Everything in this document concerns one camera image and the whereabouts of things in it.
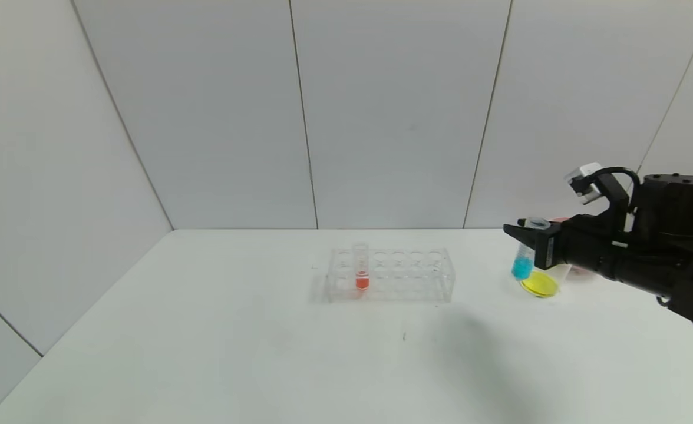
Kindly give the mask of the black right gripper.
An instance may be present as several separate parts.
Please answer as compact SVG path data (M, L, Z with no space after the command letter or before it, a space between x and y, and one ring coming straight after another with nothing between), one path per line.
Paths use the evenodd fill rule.
M533 233L538 228L548 229L538 236L536 246ZM516 224L505 224L503 231L518 241L516 259L536 258L536 265L544 269L568 264L608 281L616 277L612 269L616 226L611 219L578 214L551 224L542 217L527 217Z

